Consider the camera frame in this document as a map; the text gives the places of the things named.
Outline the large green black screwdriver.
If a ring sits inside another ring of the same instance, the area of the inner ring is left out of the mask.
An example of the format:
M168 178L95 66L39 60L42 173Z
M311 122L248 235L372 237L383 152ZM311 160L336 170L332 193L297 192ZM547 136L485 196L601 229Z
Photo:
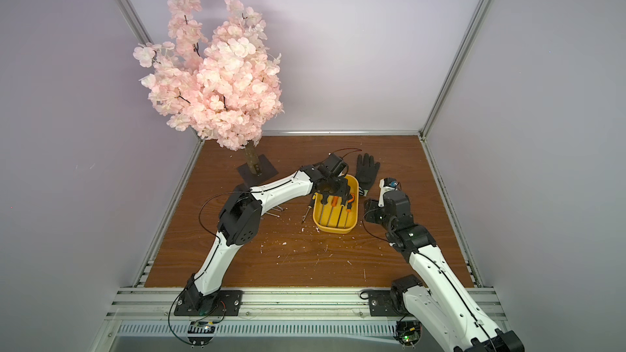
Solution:
M317 222L320 226L326 226L327 222L326 219L328 218L327 216L325 216L325 209L328 203L328 199L329 196L319 193L318 194L318 200L319 200L319 212L318 212L318 218L317 218Z

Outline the yellow black striped screwdriver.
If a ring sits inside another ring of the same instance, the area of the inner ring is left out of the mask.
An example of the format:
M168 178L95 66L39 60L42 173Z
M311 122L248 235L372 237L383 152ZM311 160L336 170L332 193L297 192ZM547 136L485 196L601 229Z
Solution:
M337 228L343 229L344 228L344 217L346 216L345 214L345 204L347 203L347 199L342 198L342 204L339 210L339 215L337 217Z

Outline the small orange screwdriver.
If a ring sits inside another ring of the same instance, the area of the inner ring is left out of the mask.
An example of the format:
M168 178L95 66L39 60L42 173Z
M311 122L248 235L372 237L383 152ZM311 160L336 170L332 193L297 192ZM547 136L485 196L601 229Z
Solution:
M349 223L349 219L350 219L350 213L351 213L351 209L352 209L352 205L355 201L355 196L353 194L350 195L350 199L347 201L347 203L345 204L345 221L344 221L344 227L348 228Z

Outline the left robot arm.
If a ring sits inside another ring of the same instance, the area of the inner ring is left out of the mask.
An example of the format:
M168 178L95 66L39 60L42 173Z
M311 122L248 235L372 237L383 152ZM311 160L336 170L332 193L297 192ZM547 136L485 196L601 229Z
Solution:
M259 232L262 216L295 198L319 193L327 200L350 198L344 170L348 164L330 153L324 161L302 166L283 179L257 187L242 184L229 193L218 215L215 241L200 270L174 301L174 314L208 315L218 306L223 279L237 252Z

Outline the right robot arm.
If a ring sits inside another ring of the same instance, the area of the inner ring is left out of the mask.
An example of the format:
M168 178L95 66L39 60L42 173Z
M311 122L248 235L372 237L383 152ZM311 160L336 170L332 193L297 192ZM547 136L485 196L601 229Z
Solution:
M414 222L406 193L383 187L365 203L365 221L386 230L386 239L415 271L394 287L399 308L415 317L445 351L524 351L517 334L503 331L474 301L452 271L435 238Z

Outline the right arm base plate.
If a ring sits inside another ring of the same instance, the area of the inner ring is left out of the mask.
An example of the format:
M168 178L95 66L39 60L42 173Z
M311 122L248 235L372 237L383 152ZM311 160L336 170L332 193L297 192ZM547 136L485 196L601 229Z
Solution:
M389 289L368 289L361 293L361 297L368 301L372 317L400 317L407 314L401 304L394 300Z

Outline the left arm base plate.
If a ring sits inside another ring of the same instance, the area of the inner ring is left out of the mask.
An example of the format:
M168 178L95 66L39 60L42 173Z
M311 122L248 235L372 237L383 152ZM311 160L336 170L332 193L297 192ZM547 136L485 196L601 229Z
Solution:
M174 303L174 316L226 316L239 315L243 291L236 289L218 290L202 295L195 289L184 290Z

